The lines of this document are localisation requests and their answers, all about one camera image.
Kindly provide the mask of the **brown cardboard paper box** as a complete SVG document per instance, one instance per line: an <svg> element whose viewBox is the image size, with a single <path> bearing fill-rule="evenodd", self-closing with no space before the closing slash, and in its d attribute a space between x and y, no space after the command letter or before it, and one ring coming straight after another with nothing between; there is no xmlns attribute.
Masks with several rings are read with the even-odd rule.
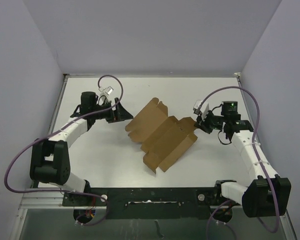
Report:
<svg viewBox="0 0 300 240"><path fill-rule="evenodd" d="M144 152L143 163L152 171L166 172L197 141L195 121L168 115L168 107L157 97L125 126L125 131Z"/></svg>

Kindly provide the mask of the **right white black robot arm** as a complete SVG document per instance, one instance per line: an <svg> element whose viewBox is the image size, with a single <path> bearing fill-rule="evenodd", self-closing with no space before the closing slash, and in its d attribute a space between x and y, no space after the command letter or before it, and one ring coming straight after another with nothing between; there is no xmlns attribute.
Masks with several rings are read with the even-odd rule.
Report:
<svg viewBox="0 0 300 240"><path fill-rule="evenodd" d="M229 199L240 204L249 218L282 216L287 210L291 192L288 178L280 177L253 139L254 129L242 120L237 101L223 101L220 115L213 114L208 103L197 100L193 106L195 127L210 134L217 130L235 146L250 178L249 186L234 180L218 180L219 188L212 192L213 200L222 205Z"/></svg>

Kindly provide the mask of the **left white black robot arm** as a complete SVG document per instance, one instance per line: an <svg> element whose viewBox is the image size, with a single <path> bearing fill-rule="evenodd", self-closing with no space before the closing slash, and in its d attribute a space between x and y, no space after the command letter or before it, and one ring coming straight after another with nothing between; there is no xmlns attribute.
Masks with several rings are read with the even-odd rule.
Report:
<svg viewBox="0 0 300 240"><path fill-rule="evenodd" d="M95 92L81 93L80 104L76 107L68 122L55 134L32 147L29 176L32 180L51 184L62 190L75 192L74 200L81 206L92 199L90 183L71 172L69 148L84 133L88 132L97 120L117 123L132 120L134 117L120 103L105 99L98 103Z"/></svg>

